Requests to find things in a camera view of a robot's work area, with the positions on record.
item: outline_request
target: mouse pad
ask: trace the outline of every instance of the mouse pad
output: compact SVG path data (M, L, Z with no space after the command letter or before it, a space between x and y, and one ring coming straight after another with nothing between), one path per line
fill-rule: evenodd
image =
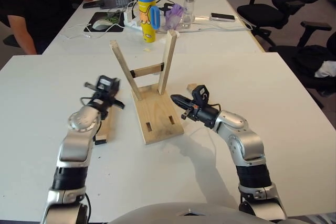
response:
M88 28L90 29L90 31L94 31L97 33L104 33L107 29L101 30L101 31L97 31L95 29L93 29L92 25L99 19L106 19L108 21L113 22L114 24L119 24L120 26L124 26L124 15L122 14L122 12L98 12L95 13L93 15L93 17L90 20L90 26L88 26ZM113 26L110 30L108 30L108 33L120 33L122 32L124 29L119 27L119 26Z

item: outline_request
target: white table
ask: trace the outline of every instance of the white table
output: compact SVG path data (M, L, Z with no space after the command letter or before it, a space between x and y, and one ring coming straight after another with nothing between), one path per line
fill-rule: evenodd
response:
M125 58L130 68L158 62L149 54ZM183 121L184 135L144 145L130 86L112 54L14 56L0 71L0 219L41 218L67 118L80 108L79 97L92 94L83 83L100 74L121 78L118 98L126 107L114 110L113 139L92 153L92 222L160 202L237 207L229 150L202 124ZM167 91L189 96L189 83L206 84L211 101L244 116L261 136L288 215L336 211L335 129L276 53L176 54Z
M183 5L184 0L172 0ZM84 27L69 27L86 24L95 12L106 12L100 8L83 9L81 6L64 26L63 30L50 44L44 54L72 54L72 55L101 55L109 53L109 41L116 39L125 54L162 55L164 43L160 39L164 35L157 35L154 43L145 43L140 31L126 28L122 33L107 33L100 39L79 37L66 39L61 34L77 35ZM196 0L195 15L209 16L211 12L237 15L227 0ZM234 23L224 22L223 27L244 29L244 25L237 20ZM219 53L228 52L260 52L260 46L247 30L243 31L203 31L199 33L181 34L176 44L176 52L181 54Z

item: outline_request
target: black office chair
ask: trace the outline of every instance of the black office chair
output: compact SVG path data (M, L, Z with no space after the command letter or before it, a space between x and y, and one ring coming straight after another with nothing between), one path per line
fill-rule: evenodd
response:
M272 3L276 8L266 4L255 4L255 0L250 0L248 5L238 7L237 11L241 17L255 25L251 31L254 36L258 35L275 46L269 38L271 31L261 27L282 29L289 16L294 15L305 4L299 0L272 0Z
M305 88L316 89L317 92L323 96L327 97L336 92L336 77L324 77L324 78L316 78L310 75L307 75L302 71L297 61L295 60L295 56L300 52L300 50L306 45L310 36L316 30L324 30L330 31L331 27L326 23L315 23L315 22L302 22L301 25L305 28L305 31L298 43L297 46L275 46L271 47L269 51L277 52L280 54L284 62L288 65L288 67L292 70L292 72L296 75L299 81ZM332 57L336 61L336 32L331 35L331 37L327 41L327 47L319 48L321 53L325 50L325 53L328 55L334 55ZM316 99L312 94L310 94L313 99L316 101L320 108L323 108L323 105L318 99Z
M78 6L83 2L83 0L71 0L72 7L74 9L78 8ZM0 22L3 23L5 26L10 28L10 24L7 18L7 15L5 14L5 10L3 9L0 1ZM3 43L7 46L11 47L20 47L18 42L16 41L13 34L7 36L5 39L3 39Z

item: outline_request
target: purple bag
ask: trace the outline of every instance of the purple bag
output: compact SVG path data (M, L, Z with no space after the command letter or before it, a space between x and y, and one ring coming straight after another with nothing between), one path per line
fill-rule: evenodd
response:
M166 12L166 30L175 30L183 14L183 7L179 4L173 5L173 8Z

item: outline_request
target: glass bottle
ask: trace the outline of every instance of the glass bottle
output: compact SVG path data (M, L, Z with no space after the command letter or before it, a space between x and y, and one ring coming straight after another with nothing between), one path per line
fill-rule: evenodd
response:
M182 15L183 28L186 29L190 28L190 25L193 22L194 4L195 0L184 0L183 15Z

